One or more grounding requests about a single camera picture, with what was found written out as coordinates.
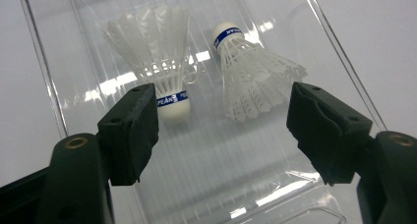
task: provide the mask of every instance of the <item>blue label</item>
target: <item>blue label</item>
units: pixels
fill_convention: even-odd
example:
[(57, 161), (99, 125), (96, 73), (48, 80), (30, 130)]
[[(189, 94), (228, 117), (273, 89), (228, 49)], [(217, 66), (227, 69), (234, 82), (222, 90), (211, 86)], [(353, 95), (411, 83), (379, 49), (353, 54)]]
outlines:
[(157, 106), (162, 107), (165, 105), (170, 105), (179, 101), (182, 101), (184, 99), (188, 99), (188, 93), (187, 90), (183, 90), (176, 94), (167, 95), (165, 97), (159, 98), (156, 100)]
[(217, 49), (218, 44), (224, 39), (226, 38), (227, 35), (229, 34), (233, 34), (233, 33), (242, 33), (242, 30), (240, 30), (239, 28), (229, 28), (226, 29), (224, 32), (222, 32), (220, 35), (217, 36), (217, 38), (214, 41), (214, 48)]

